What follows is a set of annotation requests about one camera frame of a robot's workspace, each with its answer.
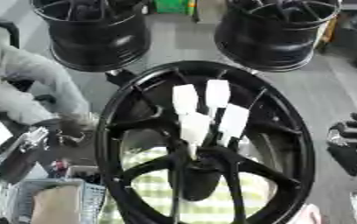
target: gray floor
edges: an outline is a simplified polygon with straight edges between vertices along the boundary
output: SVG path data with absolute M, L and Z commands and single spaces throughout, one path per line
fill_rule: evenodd
M 0 16 L 15 21 L 21 29 L 22 47 L 51 57 L 47 51 L 46 25 L 35 16 L 25 0 L 0 0 Z M 228 62 L 213 42 L 215 24 L 192 24 L 188 17 L 156 15 L 148 17 L 153 34 L 149 53 L 129 69 L 135 72 L 177 60 Z M 357 189 L 357 179 L 349 178 L 326 152 L 326 131 L 334 122 L 357 111 L 357 69 L 345 57 L 332 52 L 315 55 L 302 69 L 289 73 L 261 73 L 295 105 L 305 119 L 317 152 L 317 177 L 309 202 L 318 205 L 325 223 L 352 224 L 354 218 L 348 194 Z M 94 111 L 101 111 L 117 87 L 100 73 L 69 71 Z M 44 91 L 35 87 L 34 91 Z

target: wire basket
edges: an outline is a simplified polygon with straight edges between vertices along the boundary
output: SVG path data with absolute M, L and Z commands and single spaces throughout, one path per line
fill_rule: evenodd
M 34 196 L 57 186 L 78 186 L 78 211 L 80 224 L 94 224 L 97 221 L 105 188 L 85 183 L 82 179 L 33 179 L 19 183 L 13 190 L 15 197 L 8 212 L 12 224 L 29 224 L 32 220 Z
M 66 179 L 73 179 L 76 173 L 85 172 L 93 175 L 99 172 L 97 166 L 72 165 L 66 172 Z M 101 185 L 86 183 L 82 205 L 82 224 L 94 224 L 98 221 L 98 213 L 105 197 L 106 188 Z

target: green container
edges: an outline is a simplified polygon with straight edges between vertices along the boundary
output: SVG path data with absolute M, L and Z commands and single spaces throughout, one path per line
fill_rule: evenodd
M 188 0 L 155 0 L 158 13 L 186 14 Z

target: green striped mat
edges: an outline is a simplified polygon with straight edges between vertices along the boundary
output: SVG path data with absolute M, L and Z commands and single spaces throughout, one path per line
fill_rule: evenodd
M 164 155 L 166 155 L 166 148 L 156 147 L 136 155 L 127 155 L 122 163 L 126 170 Z M 144 201 L 165 215 L 169 214 L 172 205 L 172 189 L 167 177 L 168 171 L 154 171 L 134 179 L 132 183 L 132 187 Z M 245 210 L 247 216 L 250 216 L 269 201 L 270 186 L 264 178 L 249 173 L 241 173 L 240 181 Z M 227 182 L 221 178 L 216 190 L 207 199 L 196 202 L 182 200 L 180 211 L 180 219 L 186 223 L 231 223 L 234 218 L 234 206 Z M 99 215 L 99 224 L 111 223 L 124 222 L 116 209 L 115 201 L 107 193 Z

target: metal basket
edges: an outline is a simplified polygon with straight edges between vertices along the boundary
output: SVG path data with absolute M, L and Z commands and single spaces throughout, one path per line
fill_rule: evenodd
M 79 187 L 79 223 L 96 223 L 105 188 L 86 184 L 82 179 L 34 179 L 19 183 L 13 190 L 14 198 L 8 212 L 12 224 L 29 224 L 32 220 L 34 196 L 45 189 L 56 186 Z

